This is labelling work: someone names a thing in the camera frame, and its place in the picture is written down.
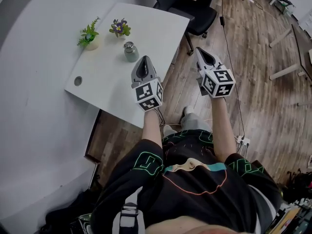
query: person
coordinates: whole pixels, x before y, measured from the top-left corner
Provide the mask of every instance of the person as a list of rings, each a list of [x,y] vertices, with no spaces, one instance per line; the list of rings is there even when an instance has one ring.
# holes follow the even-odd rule
[[[165,126],[163,139],[156,111],[145,113],[142,140],[116,165],[92,213],[94,234],[265,232],[279,189],[259,162],[236,153],[224,98],[212,98],[212,113],[213,129],[186,107],[182,131]]]

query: power strip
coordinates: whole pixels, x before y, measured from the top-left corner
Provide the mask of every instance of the power strip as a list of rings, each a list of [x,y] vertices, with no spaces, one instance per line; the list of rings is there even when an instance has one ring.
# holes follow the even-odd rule
[[[237,137],[237,143],[243,144],[244,146],[247,146],[247,144],[250,145],[250,139],[248,139],[246,137],[244,139],[242,139],[242,138],[243,138],[243,136],[238,136]]]

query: white flower pot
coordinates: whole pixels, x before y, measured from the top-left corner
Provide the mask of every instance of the white flower pot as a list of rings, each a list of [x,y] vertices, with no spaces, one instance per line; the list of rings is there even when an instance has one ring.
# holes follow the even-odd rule
[[[97,35],[92,42],[90,42],[87,46],[86,46],[86,50],[91,51],[91,50],[95,50],[98,48],[100,44],[100,37],[99,35]]]

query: buckle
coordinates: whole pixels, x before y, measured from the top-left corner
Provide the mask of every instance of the buckle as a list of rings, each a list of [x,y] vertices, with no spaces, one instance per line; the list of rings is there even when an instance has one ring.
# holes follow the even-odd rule
[[[137,205],[134,203],[126,203],[122,206],[120,211],[120,217],[129,216],[129,217],[137,217],[138,209]]]

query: small green plant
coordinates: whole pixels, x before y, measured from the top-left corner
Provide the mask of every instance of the small green plant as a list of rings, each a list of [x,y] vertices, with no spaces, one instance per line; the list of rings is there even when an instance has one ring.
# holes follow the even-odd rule
[[[129,36],[131,28],[127,25],[127,21],[123,18],[121,22],[118,20],[114,20],[113,24],[111,25],[111,29],[109,32],[114,33],[117,37],[121,37],[123,35]]]
[[[97,23],[98,20],[99,20],[99,17],[97,17],[97,19],[95,19],[91,23],[91,26],[88,25],[87,28],[80,31],[82,33],[81,36],[83,38],[79,39],[79,42],[77,45],[81,45],[81,46],[85,47],[88,44],[90,44],[90,42],[92,42],[94,40],[96,35],[98,35],[98,32],[94,31],[95,30],[95,24]]]

